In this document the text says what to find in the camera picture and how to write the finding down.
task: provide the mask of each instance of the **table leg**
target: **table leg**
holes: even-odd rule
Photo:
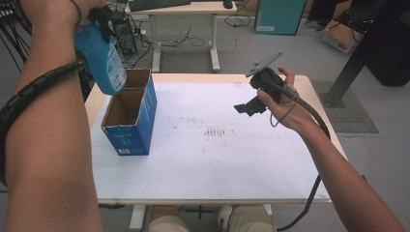
[[[152,66],[151,72],[159,73],[160,72],[160,62],[161,62],[161,44],[158,42],[158,38],[157,38],[157,23],[156,23],[154,15],[149,14],[148,16],[150,18],[150,26],[151,26],[153,44],[154,44],[154,57],[153,57],[153,66]]]
[[[209,41],[211,47],[212,69],[215,73],[220,71],[220,60],[217,52],[217,15],[212,14],[212,40]]]
[[[145,205],[134,205],[132,210],[132,216],[130,220],[130,231],[133,229],[141,230],[145,219]]]

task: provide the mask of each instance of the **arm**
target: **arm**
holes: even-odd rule
[[[76,0],[83,12],[103,0]],[[15,93],[75,60],[78,12],[69,0],[21,0],[33,25],[31,50]],[[6,140],[10,193],[6,231],[102,231],[91,169],[87,115],[78,75],[39,96]]]
[[[295,74],[286,68],[279,68],[279,71],[286,75],[286,82],[293,85]],[[276,104],[261,90],[258,91],[258,97],[277,119],[292,106],[292,102]],[[297,132],[307,144],[319,175],[348,231],[404,231],[388,206],[335,148],[305,109],[297,105],[281,123]]]

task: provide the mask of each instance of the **black stand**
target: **black stand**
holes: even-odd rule
[[[373,50],[389,33],[390,27],[401,17],[409,4],[408,0],[386,1],[329,92],[320,95],[325,107],[344,107],[341,98],[366,64]]]

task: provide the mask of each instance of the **finger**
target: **finger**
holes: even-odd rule
[[[266,105],[268,108],[273,112],[277,107],[278,104],[269,96],[265,91],[258,90],[257,97]]]
[[[278,70],[286,76],[284,81],[293,86],[295,83],[295,73],[286,67],[279,67]]]

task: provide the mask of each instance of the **open box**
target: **open box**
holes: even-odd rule
[[[120,156],[148,155],[157,109],[150,70],[127,70],[123,90],[111,97],[102,130]]]
[[[346,10],[350,8],[351,1],[339,3],[335,7],[333,19],[324,29],[323,41],[344,53],[350,53],[359,44],[364,34],[336,21]]]

